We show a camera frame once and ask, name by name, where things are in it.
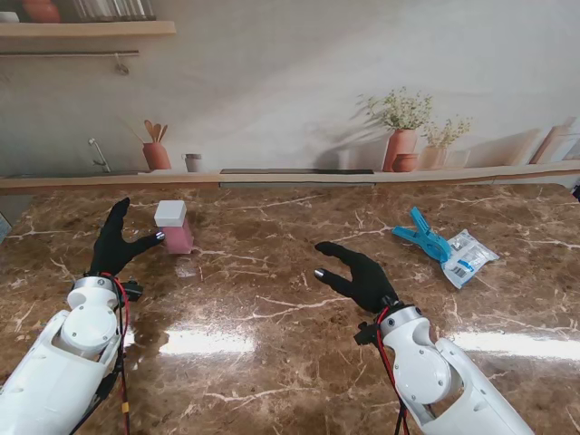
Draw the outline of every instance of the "wooden shelf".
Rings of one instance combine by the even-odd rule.
[[[0,38],[99,38],[175,34],[172,21],[86,24],[0,24]]]
[[[455,170],[429,170],[415,172],[378,172],[364,175],[329,174],[217,174],[159,173],[140,175],[100,175],[96,177],[69,179],[19,179],[0,178],[0,193],[35,193],[55,189],[85,189],[122,187],[188,186],[216,187],[219,183],[421,183],[460,184],[474,181],[501,181],[502,179],[534,179],[580,173],[580,161],[569,160],[542,165],[520,167],[501,166],[495,168],[473,168]]]

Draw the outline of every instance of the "black glove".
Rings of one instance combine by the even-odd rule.
[[[163,241],[164,237],[158,238],[151,234],[140,238],[133,243],[123,240],[123,218],[127,214],[129,203],[125,198],[112,206],[111,213],[107,217],[99,238],[94,244],[94,255],[91,261],[90,275],[109,273],[117,275],[135,256],[145,252]]]
[[[385,306],[394,305],[399,300],[382,267],[365,254],[333,242],[321,242],[315,248],[326,256],[335,256],[349,266],[353,281],[325,269],[316,269],[314,276],[341,295],[351,297],[363,310],[379,313]]]

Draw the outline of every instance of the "pink cup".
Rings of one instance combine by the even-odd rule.
[[[190,254],[193,249],[186,212],[183,201],[160,201],[155,212],[155,223],[165,233],[165,245],[170,254]]]

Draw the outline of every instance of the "clear plastic packet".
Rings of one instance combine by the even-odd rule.
[[[443,273],[457,288],[464,286],[488,261],[499,256],[480,244],[467,229],[447,241],[451,257],[441,264]]]

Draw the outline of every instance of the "blue clip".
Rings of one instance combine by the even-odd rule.
[[[451,257],[451,246],[443,237],[431,232],[431,228],[421,212],[413,207],[411,218],[415,222],[418,231],[411,231],[403,227],[395,227],[392,233],[395,236],[409,240],[421,247],[431,258],[435,258],[440,263],[445,263]]]

